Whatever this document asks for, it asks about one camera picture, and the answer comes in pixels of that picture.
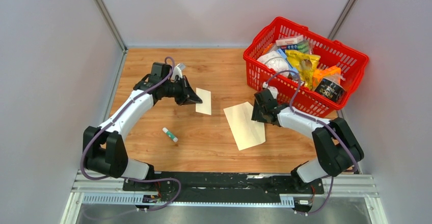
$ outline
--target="glue stick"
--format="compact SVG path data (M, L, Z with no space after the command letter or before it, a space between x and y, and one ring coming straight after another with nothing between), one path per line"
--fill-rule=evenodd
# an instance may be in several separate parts
M164 127L162 131L164 131L165 134L168 135L175 143L178 141L178 138L174 134L172 134L166 127Z

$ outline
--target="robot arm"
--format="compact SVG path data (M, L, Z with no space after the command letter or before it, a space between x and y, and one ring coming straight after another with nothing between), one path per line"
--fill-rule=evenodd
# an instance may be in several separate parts
M143 114L164 97L173 97L178 105L202 103L189 85L186 76L182 75L183 64L174 67L172 77L153 91L138 96L145 90L161 82L169 75L171 65L154 63L151 73L147 74L133 88L126 102L99 127L89 126L84 131L83 150L100 130L109 126L91 145L84 159L84 167L110 177L146 179L152 173L153 166L129 159L124 142L132 127Z
M295 108L292 111L286 103L278 104L275 93L272 94L269 89L255 94L252 120L293 129L313 139L317 158L291 171L298 186L305 186L328 175L336 177L353 165L343 147L340 144L335 145L332 134L316 120L326 123L336 132L357 162L364 158L363 150L343 118L329 120L307 115L307 119L296 114L297 111Z

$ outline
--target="yellow snack package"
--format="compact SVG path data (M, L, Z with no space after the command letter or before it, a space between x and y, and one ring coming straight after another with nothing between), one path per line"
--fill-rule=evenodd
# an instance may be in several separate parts
M300 79L305 82L305 87L312 90L313 72L318 66L321 56L306 54L297 50L285 50L288 62L299 71Z

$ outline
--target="wood grain surface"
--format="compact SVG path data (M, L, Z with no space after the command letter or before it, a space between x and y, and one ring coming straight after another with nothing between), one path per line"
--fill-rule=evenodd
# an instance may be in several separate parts
M117 88L113 114L133 86L150 73L153 62L172 56L184 63L191 86L211 91L212 115L178 106L164 98L136 123L126 139L129 157L154 165L156 171L289 173L316 157L313 141L290 129L265 125L266 142L239 151L224 108L253 105L255 90L246 84L244 49L130 49ZM335 118L336 113L328 118ZM167 127L179 140L162 132Z

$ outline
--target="paper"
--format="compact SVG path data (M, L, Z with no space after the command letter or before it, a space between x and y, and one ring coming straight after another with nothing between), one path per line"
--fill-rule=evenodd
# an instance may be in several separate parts
M195 112L210 115L211 116L211 92L197 88L198 97L203 100L203 103L197 103L195 106Z
M242 103L224 109L228 124L239 150L247 149L265 142L264 123L253 121L253 106Z

